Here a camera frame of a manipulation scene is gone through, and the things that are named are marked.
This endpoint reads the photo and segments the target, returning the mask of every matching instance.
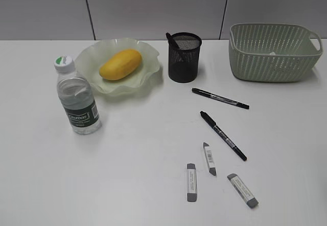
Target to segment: water bottle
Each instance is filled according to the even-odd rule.
[[[99,113],[91,86],[80,75],[69,56],[55,60],[58,73],[57,92],[69,122],[78,134],[90,134],[101,127]]]

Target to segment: basket handle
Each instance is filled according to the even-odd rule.
[[[317,51],[318,51],[319,53],[321,53],[321,52],[322,52],[322,42],[321,42],[321,39],[320,39],[319,35],[316,34],[315,32],[312,32],[312,31],[310,31],[310,35],[313,35],[314,38],[318,40],[318,42],[319,42],[319,47],[320,47],[320,48],[319,48],[319,50],[317,50]]]

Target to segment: wavy glass bowl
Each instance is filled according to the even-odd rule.
[[[126,49],[135,49],[142,55],[141,65],[127,77],[109,81],[99,74],[100,67],[114,54]],[[86,48],[75,60],[75,66],[96,91],[107,95],[132,93],[160,69],[159,52],[151,45],[132,38],[102,40]]]

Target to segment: plastic basket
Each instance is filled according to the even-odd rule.
[[[319,50],[310,36],[319,41]],[[322,55],[320,37],[301,26],[236,24],[230,28],[229,62],[235,77],[262,82],[298,81]]]

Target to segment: yellow mango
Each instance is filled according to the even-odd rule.
[[[111,57],[99,70],[102,78],[119,80],[132,73],[142,61],[141,54],[133,49],[118,52]]]

